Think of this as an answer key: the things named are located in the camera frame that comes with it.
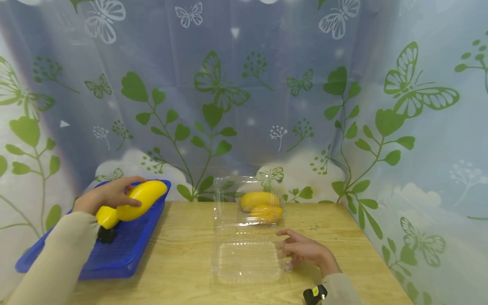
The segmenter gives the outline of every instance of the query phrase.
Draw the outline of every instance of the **clear plastic container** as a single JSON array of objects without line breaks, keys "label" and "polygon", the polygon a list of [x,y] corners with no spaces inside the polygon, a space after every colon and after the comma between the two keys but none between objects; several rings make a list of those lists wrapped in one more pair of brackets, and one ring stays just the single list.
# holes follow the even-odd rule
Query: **clear plastic container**
[{"label": "clear plastic container", "polygon": [[272,187],[254,177],[216,178],[214,281],[224,285],[283,282],[287,259],[278,258],[285,206]]}]

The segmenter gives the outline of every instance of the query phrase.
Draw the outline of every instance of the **yellow fruit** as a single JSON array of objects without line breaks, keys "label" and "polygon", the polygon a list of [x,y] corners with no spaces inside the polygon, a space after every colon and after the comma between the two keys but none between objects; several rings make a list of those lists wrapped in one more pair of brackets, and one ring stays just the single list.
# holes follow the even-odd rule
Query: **yellow fruit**
[{"label": "yellow fruit", "polygon": [[97,218],[98,224],[107,230],[110,230],[119,223],[117,210],[109,206],[102,206],[95,217]]},{"label": "yellow fruit", "polygon": [[125,222],[134,220],[147,212],[154,202],[167,191],[166,184],[158,180],[141,183],[127,193],[128,197],[139,200],[141,206],[121,205],[117,207],[117,216]]},{"label": "yellow fruit", "polygon": [[249,214],[252,221],[263,224],[275,224],[283,215],[283,209],[272,205],[258,205],[251,210]]},{"label": "yellow fruit", "polygon": [[241,208],[250,211],[258,205],[281,206],[278,196],[268,192],[246,193],[241,197]]}]

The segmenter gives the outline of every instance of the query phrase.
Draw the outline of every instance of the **butterfly pattern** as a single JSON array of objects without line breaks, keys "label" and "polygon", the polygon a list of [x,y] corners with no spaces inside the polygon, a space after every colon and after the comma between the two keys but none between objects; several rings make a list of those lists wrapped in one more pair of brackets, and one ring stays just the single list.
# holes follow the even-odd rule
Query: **butterfly pattern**
[{"label": "butterfly pattern", "polygon": [[297,96],[300,93],[301,89],[305,91],[310,91],[313,86],[312,78],[313,69],[308,69],[308,71],[305,72],[301,80],[297,80],[292,77],[287,78],[286,85],[288,86],[288,88],[290,88],[290,94],[293,96]]},{"label": "butterfly pattern", "polygon": [[124,5],[118,0],[95,0],[96,7],[90,3],[94,11],[89,13],[95,15],[85,20],[85,31],[93,38],[100,37],[106,44],[114,43],[117,35],[112,24],[125,19]]},{"label": "butterfly pattern", "polygon": [[17,104],[23,107],[25,116],[38,120],[38,113],[48,110],[54,103],[54,98],[48,95],[21,89],[12,66],[0,56],[0,106]]},{"label": "butterfly pattern", "polygon": [[104,73],[100,74],[99,83],[94,81],[85,81],[85,85],[90,91],[93,91],[93,94],[98,99],[103,98],[104,92],[108,95],[112,94],[112,88],[110,88],[107,77]]},{"label": "butterfly pattern", "polygon": [[426,87],[434,82],[417,84],[420,71],[415,77],[419,47],[417,42],[409,43],[397,59],[397,69],[388,71],[384,91],[398,98],[393,110],[405,118],[414,118],[422,113],[424,106],[434,110],[448,108],[459,101],[459,93],[446,87]]},{"label": "butterfly pattern", "polygon": [[401,17],[404,13],[411,10],[417,0],[401,0],[398,15]]},{"label": "butterfly pattern", "polygon": [[412,251],[421,251],[427,265],[439,267],[441,265],[439,254],[443,254],[446,250],[445,239],[438,235],[426,237],[425,232],[421,233],[405,217],[400,218],[400,225],[405,232],[405,236],[403,237],[405,244]]},{"label": "butterfly pattern", "polygon": [[112,174],[109,175],[97,175],[95,180],[98,182],[112,181],[123,177],[123,171],[120,168],[116,168]]},{"label": "butterfly pattern", "polygon": [[196,25],[200,25],[203,22],[201,13],[203,12],[203,5],[201,2],[190,7],[189,10],[179,6],[175,6],[176,16],[181,18],[180,23],[184,28],[188,28],[193,21]]},{"label": "butterfly pattern", "polygon": [[346,21],[354,18],[359,13],[359,0],[337,0],[338,8],[331,11],[338,11],[323,17],[319,22],[319,29],[324,33],[332,32],[332,38],[338,40],[346,34]]},{"label": "butterfly pattern", "polygon": [[257,172],[256,179],[261,181],[262,186],[270,186],[273,181],[280,183],[283,181],[285,174],[283,173],[282,167],[276,167],[270,171]]},{"label": "butterfly pattern", "polygon": [[214,104],[224,112],[230,110],[232,104],[239,106],[247,102],[249,92],[234,86],[232,82],[225,82],[219,56],[210,51],[203,60],[204,72],[197,72],[193,79],[195,88],[200,92],[210,92],[215,95]]}]

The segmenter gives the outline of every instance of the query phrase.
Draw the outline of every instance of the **black object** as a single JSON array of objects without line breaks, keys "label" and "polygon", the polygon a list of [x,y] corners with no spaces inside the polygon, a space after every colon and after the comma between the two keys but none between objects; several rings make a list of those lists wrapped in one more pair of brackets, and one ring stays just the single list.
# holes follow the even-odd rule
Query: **black object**
[{"label": "black object", "polygon": [[105,229],[104,227],[100,227],[98,229],[98,238],[97,240],[100,241],[102,244],[111,244],[114,242],[115,237],[117,236],[117,231],[112,229]]},{"label": "black object", "polygon": [[326,296],[327,289],[322,284],[304,291],[306,305],[317,305],[321,300],[324,300]]}]

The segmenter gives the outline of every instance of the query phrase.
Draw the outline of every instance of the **wristwatch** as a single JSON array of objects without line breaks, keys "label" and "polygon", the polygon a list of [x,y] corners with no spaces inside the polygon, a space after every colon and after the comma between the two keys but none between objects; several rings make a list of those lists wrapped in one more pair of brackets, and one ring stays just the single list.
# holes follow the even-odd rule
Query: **wristwatch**
[{"label": "wristwatch", "polygon": [[325,300],[326,296],[327,289],[322,284],[304,291],[306,305],[317,305],[321,300]]}]

